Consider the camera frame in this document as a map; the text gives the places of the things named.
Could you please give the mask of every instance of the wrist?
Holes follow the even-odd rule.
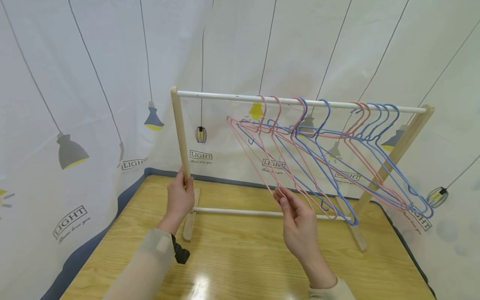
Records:
[[[311,288],[333,288],[337,284],[337,277],[320,253],[309,260],[300,261],[300,264],[307,275]]]
[[[180,216],[165,215],[163,219],[157,224],[156,228],[176,235],[183,219],[184,218]]]

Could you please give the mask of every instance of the wooden table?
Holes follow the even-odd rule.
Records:
[[[166,208],[172,178],[149,176],[95,249],[62,300],[102,299]],[[280,211],[268,190],[196,181],[199,206]],[[321,249],[358,300],[434,300],[376,204],[361,219],[360,253],[341,221],[318,221]],[[197,213],[186,265],[174,263],[157,299],[307,299],[308,281],[282,237],[282,219]]]

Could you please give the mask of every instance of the black strap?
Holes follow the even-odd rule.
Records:
[[[177,243],[177,239],[172,234],[173,249],[175,250],[175,259],[179,264],[185,264],[190,257],[190,251],[183,249],[180,244]]]

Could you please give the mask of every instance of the wooden clothes rack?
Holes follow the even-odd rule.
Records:
[[[260,96],[242,96],[242,95],[230,95],[230,94],[214,94],[214,93],[200,93],[200,92],[191,92],[191,91],[178,91],[176,86],[173,86],[170,90],[171,98],[172,98],[172,106],[173,106],[173,114],[175,118],[175,125],[177,127],[177,136],[179,141],[180,147],[180,157],[181,162],[183,165],[183,172],[185,175],[185,180],[190,177],[190,164],[188,160],[188,152],[187,152],[187,141],[185,138],[185,126],[183,122],[183,114],[182,114],[182,107],[180,97],[186,98],[204,98],[204,99],[217,99],[217,100],[230,100],[230,101],[240,101],[240,102],[257,102],[263,103],[264,100],[266,103],[277,104],[277,100],[273,97],[265,97],[264,100]],[[301,103],[297,99],[293,98],[279,98],[281,104],[287,105],[301,105]],[[323,101],[311,101],[306,100],[306,103],[309,107],[327,107],[327,104]],[[348,103],[348,102],[329,102],[331,108],[348,108],[348,109],[358,109],[359,106],[355,103]],[[371,110],[385,110],[386,108],[381,108],[375,105],[368,105]],[[387,108],[389,111],[395,111],[394,108],[389,107]],[[407,151],[407,149],[412,145],[413,141],[417,138],[420,131],[423,129],[425,124],[428,120],[432,117],[435,109],[429,105],[423,105],[419,108],[411,108],[411,107],[397,107],[399,112],[406,112],[406,113],[414,113],[415,116],[412,122],[408,125],[405,132],[402,134],[400,140],[390,152],[390,159],[392,162],[397,164],[400,159],[402,158],[403,154]],[[389,172],[392,171],[393,167],[387,162],[384,162],[384,166],[388,169]],[[380,175],[381,179],[385,181],[388,178],[388,172],[380,167],[378,170],[378,174]],[[373,183],[369,185],[369,189],[373,191],[377,191],[379,189],[376,180],[373,180]],[[197,212],[210,212],[210,213],[217,213],[217,214],[237,214],[237,215],[251,215],[251,216],[283,216],[281,212],[268,212],[268,211],[254,211],[254,210],[238,210],[238,209],[223,209],[223,208],[205,208],[199,207],[198,201],[200,198],[200,189],[196,188],[195,191],[195,204],[192,211],[187,215],[185,220],[185,226],[183,228],[182,237],[186,241],[190,241],[192,238],[193,226],[195,223],[195,216]],[[359,201],[354,207],[354,211],[357,215],[360,216],[362,211],[364,210],[365,206],[370,202],[372,199],[372,195],[368,192],[363,192],[362,196],[360,197]],[[347,213],[347,209],[345,208],[345,204],[342,203],[342,200],[337,201],[339,203],[339,209],[343,211],[346,218],[349,218]],[[329,219],[325,215],[317,215],[317,219]],[[335,220],[345,220],[343,217],[337,217]],[[367,244],[363,239],[359,226],[351,226],[348,224],[349,230],[352,233],[352,236],[357,244],[359,251],[365,252],[367,250]]]

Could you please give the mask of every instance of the blue trim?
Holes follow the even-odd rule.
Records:
[[[118,197],[118,212],[115,218],[112,220],[110,225],[105,228],[102,232],[91,238],[89,241],[87,241],[85,244],[80,246],[77,250],[75,250],[69,258],[65,261],[65,264],[63,265],[62,271],[58,274],[57,278],[53,282],[53,284],[50,286],[50,288],[47,290],[47,292],[43,295],[40,300],[59,300],[60,297],[62,297],[63,293],[67,290],[68,286],[70,283],[72,283],[73,279],[77,276],[78,272],[82,269],[90,255],[93,253],[97,245],[100,243],[100,241],[103,239],[107,231],[110,229],[110,227],[113,225],[115,220],[120,216],[122,213],[123,209],[127,206],[128,202],[130,199],[133,197],[135,192],[140,188],[140,185],[142,185],[143,181],[145,178],[147,178],[150,175],[159,175],[159,176],[168,176],[168,177],[175,177],[177,175],[176,172],[173,171],[163,171],[159,169],[154,169],[154,168],[146,168],[144,170],[144,174],[134,183],[132,184],[129,188],[127,188],[125,191],[123,191],[120,196]],[[251,182],[245,182],[245,181],[238,181],[238,180],[228,180],[228,179],[222,179],[222,178],[216,178],[216,177],[210,177],[210,176],[204,176],[204,175],[193,175],[193,178],[195,180],[200,180],[200,181],[209,181],[209,182],[216,182],[216,183],[225,183],[225,184],[232,184],[232,185],[239,185],[239,186],[246,186],[246,187],[253,187],[253,188],[259,188],[259,189],[266,189],[265,185],[259,184],[259,183],[251,183]],[[345,197],[350,200],[357,200],[354,198],[350,197]],[[413,254],[411,253],[410,249],[408,248],[408,245],[405,243],[403,240],[402,236],[398,232],[398,230],[393,226],[392,221],[388,217],[388,215],[385,213],[383,207],[376,203],[383,211],[385,216],[387,217],[388,221],[390,222],[390,225],[394,228],[395,232],[397,233],[398,237],[402,241],[403,246],[407,250],[408,254],[410,255],[411,259],[413,260],[413,263],[419,270],[420,274],[422,275],[423,279],[428,285],[428,279],[422,269],[420,269],[420,266],[417,264],[417,261],[413,257]],[[429,286],[430,290],[432,291],[432,294],[435,295],[434,291],[432,288]]]

